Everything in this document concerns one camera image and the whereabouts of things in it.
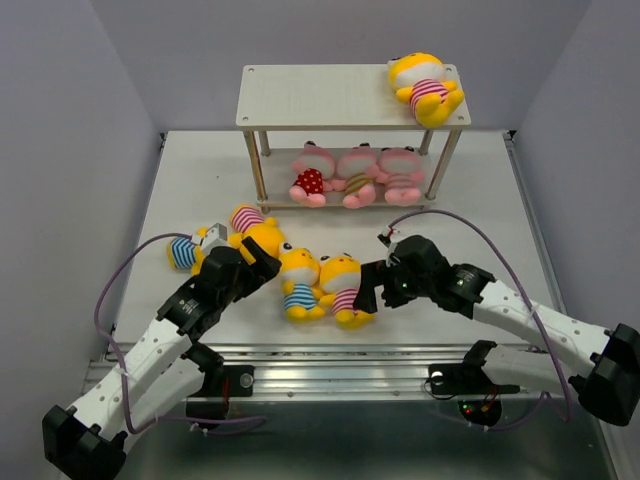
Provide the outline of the pink toy yellow striped shirt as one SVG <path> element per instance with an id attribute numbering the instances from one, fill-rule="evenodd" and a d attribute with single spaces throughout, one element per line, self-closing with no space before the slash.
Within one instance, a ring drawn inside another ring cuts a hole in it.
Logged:
<path id="1" fill-rule="evenodd" d="M 331 185 L 335 191 L 344 193 L 345 208 L 359 209 L 376 199 L 378 174 L 377 154 L 369 143 L 361 143 L 338 160 Z"/>

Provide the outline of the pink toy red polka shirt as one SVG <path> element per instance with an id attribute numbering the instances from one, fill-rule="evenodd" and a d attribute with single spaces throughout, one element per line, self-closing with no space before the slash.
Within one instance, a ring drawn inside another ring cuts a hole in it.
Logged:
<path id="1" fill-rule="evenodd" d="M 320 208 L 326 204 L 326 193 L 333 187 L 331 180 L 336 170 L 336 161 L 331 152 L 307 141 L 291 164 L 296 179 L 289 188 L 291 199 L 309 208 Z"/>

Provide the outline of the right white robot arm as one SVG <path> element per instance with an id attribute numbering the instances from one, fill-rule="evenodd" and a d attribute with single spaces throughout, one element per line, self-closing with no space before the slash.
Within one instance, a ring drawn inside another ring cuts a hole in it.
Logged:
<path id="1" fill-rule="evenodd" d="M 361 267 L 355 306 L 382 301 L 398 308 L 427 298 L 440 309 L 509 332 L 531 345 L 520 350 L 479 340 L 457 364 L 439 364 L 429 381 L 438 396 L 511 394 L 522 389 L 576 400 L 615 426 L 630 423 L 639 404 L 639 333 L 584 323 L 525 299 L 477 266 L 452 264 L 429 239 L 382 237 L 384 259 Z"/>

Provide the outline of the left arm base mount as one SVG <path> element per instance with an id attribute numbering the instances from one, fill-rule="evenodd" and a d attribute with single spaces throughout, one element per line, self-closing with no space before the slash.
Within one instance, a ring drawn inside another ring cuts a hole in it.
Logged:
<path id="1" fill-rule="evenodd" d="M 247 398 L 253 395 L 255 367 L 253 365 L 225 365 L 213 373 L 206 373 L 202 386 L 191 398 Z"/>

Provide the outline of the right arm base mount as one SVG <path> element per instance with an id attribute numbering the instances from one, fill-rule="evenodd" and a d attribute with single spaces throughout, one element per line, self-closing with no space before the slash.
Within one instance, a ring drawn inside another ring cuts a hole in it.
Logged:
<path id="1" fill-rule="evenodd" d="M 465 363 L 432 364 L 422 390 L 437 399 L 457 396 L 486 395 L 500 393 L 479 366 Z"/>

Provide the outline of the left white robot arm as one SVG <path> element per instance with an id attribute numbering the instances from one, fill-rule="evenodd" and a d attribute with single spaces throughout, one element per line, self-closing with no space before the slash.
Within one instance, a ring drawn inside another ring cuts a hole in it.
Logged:
<path id="1" fill-rule="evenodd" d="M 138 342 L 116 349 L 117 363 L 70 406 L 42 420 L 44 454 L 69 479 L 113 479 L 126 461 L 126 443 L 194 393 L 224 385 L 224 359 L 201 343 L 231 304 L 274 279 L 275 256 L 252 238 L 239 249 L 220 242 L 198 274 L 159 308 Z"/>

